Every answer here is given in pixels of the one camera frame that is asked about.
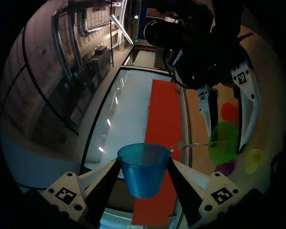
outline metal pole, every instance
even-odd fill
[[[112,0],[110,2],[110,15],[112,15]],[[112,50],[112,32],[111,32],[111,22],[110,22],[110,43],[111,43],[111,59],[112,59],[112,67],[114,67],[113,64],[113,50]]]

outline purple disc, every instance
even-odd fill
[[[225,176],[229,176],[235,169],[235,160],[231,160],[224,164],[219,164],[215,167],[214,172],[221,172]]]

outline blue plastic cup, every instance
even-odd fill
[[[131,144],[121,148],[117,156],[131,195],[151,198],[158,193],[170,158],[168,149],[155,144]]]

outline glass panel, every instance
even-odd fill
[[[157,69],[155,58],[155,52],[135,49],[131,51],[123,65]]]
[[[95,169],[113,160],[125,145],[144,142],[153,79],[171,80],[157,73],[120,71],[93,131],[87,168]]]

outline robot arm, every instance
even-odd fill
[[[240,113],[240,133],[239,133],[239,150],[241,153],[245,145],[248,143],[253,127],[255,125],[259,106],[260,92],[257,84],[255,72],[247,62],[241,63],[231,70],[233,82],[240,90],[240,98],[238,97]],[[252,102],[253,108],[250,109],[249,103]]]
[[[99,228],[120,167],[114,159],[78,177],[67,172],[42,197],[73,221]],[[208,177],[172,158],[167,169],[189,227],[215,220],[241,199],[240,189],[220,172]]]
[[[199,112],[203,115],[207,127],[208,137],[218,124],[217,96],[218,90],[205,85],[198,90]]]

